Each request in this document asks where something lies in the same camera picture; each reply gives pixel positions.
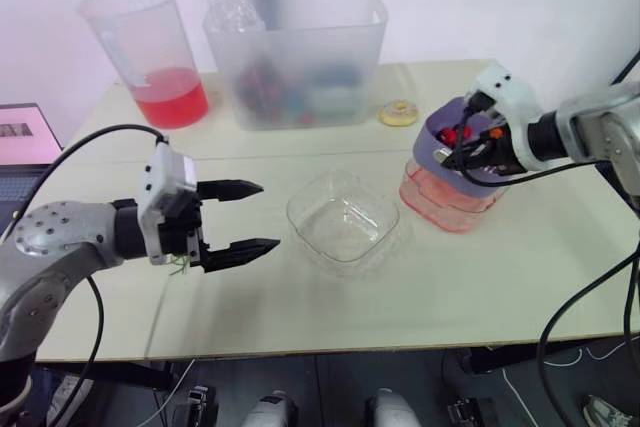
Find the shoe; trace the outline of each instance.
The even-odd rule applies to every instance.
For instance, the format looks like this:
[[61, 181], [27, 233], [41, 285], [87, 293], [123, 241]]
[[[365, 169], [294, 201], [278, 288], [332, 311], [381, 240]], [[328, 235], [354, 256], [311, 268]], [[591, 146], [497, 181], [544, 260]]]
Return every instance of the shoe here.
[[640, 427], [640, 419], [620, 412], [600, 397], [590, 395], [582, 414], [589, 427]]
[[[51, 405], [49, 405], [49, 410], [47, 411], [47, 426], [51, 425], [53, 419], [56, 418], [58, 412], [62, 409], [62, 406], [65, 404], [71, 392], [78, 384], [78, 377], [73, 375], [67, 375], [63, 380], [55, 394], [53, 394], [53, 398], [51, 399]], [[91, 387], [93, 386], [93, 380], [85, 380], [78, 390], [75, 398], [69, 405], [69, 408], [64, 413], [60, 421], [56, 424], [56, 427], [67, 427], [69, 425], [69, 421], [73, 417], [73, 414], [80, 408], [84, 400], [89, 395], [91, 391]]]

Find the red object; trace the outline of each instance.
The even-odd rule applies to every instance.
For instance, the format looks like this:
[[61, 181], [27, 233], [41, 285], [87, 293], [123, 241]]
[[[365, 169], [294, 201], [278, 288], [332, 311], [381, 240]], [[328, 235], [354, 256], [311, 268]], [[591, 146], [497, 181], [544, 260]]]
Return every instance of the red object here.
[[[468, 125], [465, 126], [464, 132], [462, 133], [462, 140], [467, 140], [471, 137], [471, 127]], [[447, 147], [451, 147], [452, 149], [456, 146], [456, 142], [458, 140], [458, 127], [451, 128], [445, 127], [440, 132], [438, 132], [438, 140], [445, 144]]]
[[451, 127], [445, 127], [438, 133], [438, 140], [448, 147], [455, 147], [457, 138], [456, 131]]
[[200, 120], [209, 104], [198, 74], [184, 67], [172, 67], [146, 76], [148, 87], [132, 87], [131, 93], [150, 124], [161, 129], [178, 129]]

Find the translucent plastic bin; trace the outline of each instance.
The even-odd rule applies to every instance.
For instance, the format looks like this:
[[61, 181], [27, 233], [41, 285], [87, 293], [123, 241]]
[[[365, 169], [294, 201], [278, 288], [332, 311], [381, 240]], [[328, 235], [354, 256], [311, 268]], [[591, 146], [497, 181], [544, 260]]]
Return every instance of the translucent plastic bin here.
[[395, 204], [360, 179], [335, 170], [298, 192], [287, 204], [294, 238], [316, 265], [353, 276], [378, 264], [393, 245]]
[[250, 0], [266, 31], [204, 29], [249, 128], [361, 122], [387, 24], [381, 0]]

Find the robotic arm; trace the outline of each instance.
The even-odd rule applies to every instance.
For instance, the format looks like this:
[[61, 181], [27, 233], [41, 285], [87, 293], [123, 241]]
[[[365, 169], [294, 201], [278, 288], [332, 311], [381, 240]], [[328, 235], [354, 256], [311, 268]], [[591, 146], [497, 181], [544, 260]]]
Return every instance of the robotic arm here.
[[0, 245], [0, 426], [11, 425], [29, 390], [36, 350], [71, 290], [98, 270], [149, 257], [186, 255], [205, 272], [243, 265], [278, 240], [251, 239], [211, 252], [200, 206], [259, 193], [243, 180], [196, 182], [193, 162], [159, 143], [144, 169], [137, 201], [63, 201], [22, 218]]
[[576, 97], [545, 113], [527, 84], [492, 65], [477, 77], [465, 106], [466, 115], [487, 115], [494, 122], [478, 139], [463, 143], [462, 165], [458, 155], [449, 155], [443, 167], [512, 175], [548, 169], [550, 160], [564, 157], [607, 161], [639, 210], [640, 82]]

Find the white cable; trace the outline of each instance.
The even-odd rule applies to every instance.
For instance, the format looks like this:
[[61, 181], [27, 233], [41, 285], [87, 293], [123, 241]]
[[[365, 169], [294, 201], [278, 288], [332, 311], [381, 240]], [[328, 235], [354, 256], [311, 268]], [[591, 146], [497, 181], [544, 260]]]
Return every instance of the white cable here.
[[155, 419], [158, 415], [160, 415], [160, 412], [162, 412], [164, 410], [164, 408], [167, 406], [167, 404], [169, 403], [169, 401], [173, 397], [173, 394], [175, 394], [178, 391], [178, 389], [180, 388], [180, 385], [182, 385], [182, 381], [184, 380], [184, 378], [189, 373], [189, 370], [191, 370], [191, 367], [193, 366], [195, 361], [196, 361], [196, 359], [191, 359], [191, 363], [189, 363], [189, 365], [187, 366], [186, 370], [182, 374], [182, 377], [180, 377], [180, 380], [178, 380], [178, 383], [176, 384], [176, 386], [173, 388], [173, 390], [169, 394], [169, 397], [167, 397], [167, 400], [165, 400], [164, 403], [160, 406], [160, 408], [158, 410], [156, 410], [153, 413], [153, 415], [151, 417], [149, 417], [147, 420], [145, 420], [141, 424], [136, 425], [136, 427], [143, 427], [144, 425], [147, 425], [149, 422], [151, 422], [153, 419]]
[[515, 396], [518, 398], [518, 401], [520, 402], [520, 405], [522, 405], [522, 408], [524, 409], [524, 411], [527, 413], [527, 415], [529, 416], [529, 420], [531, 420], [531, 423], [535, 426], [535, 427], [540, 427], [538, 425], [538, 423], [536, 422], [536, 419], [533, 417], [533, 414], [531, 414], [531, 412], [529, 411], [529, 407], [527, 407], [527, 404], [524, 403], [524, 400], [522, 400], [522, 397], [520, 397], [520, 394], [518, 393], [518, 391], [516, 390], [516, 388], [513, 386], [513, 384], [511, 382], [509, 382], [509, 379], [507, 377], [507, 371], [502, 369], [502, 376], [504, 377], [504, 381], [507, 383], [507, 385], [509, 386], [509, 388], [511, 389], [511, 391], [515, 394]]
[[[635, 337], [633, 337], [631, 339], [631, 342], [640, 339], [640, 335], [636, 335]], [[608, 354], [603, 355], [602, 357], [597, 357], [595, 355], [593, 355], [591, 353], [591, 350], [589, 350], [589, 347], [587, 347], [587, 354], [589, 354], [589, 357], [591, 357], [593, 360], [604, 360], [607, 359], [609, 357], [611, 357], [613, 354], [616, 353], [616, 351], [618, 351], [619, 349], [621, 349], [622, 347], [624, 347], [624, 342], [622, 342], [621, 344], [617, 345], [616, 347], [614, 347], [613, 349], [611, 349], [611, 351], [609, 351]]]
[[581, 360], [582, 360], [582, 349], [578, 349], [578, 358], [573, 362], [569, 362], [568, 364], [554, 364], [553, 362], [545, 362], [545, 364], [550, 365], [551, 367], [571, 367], [572, 365], [576, 365]]

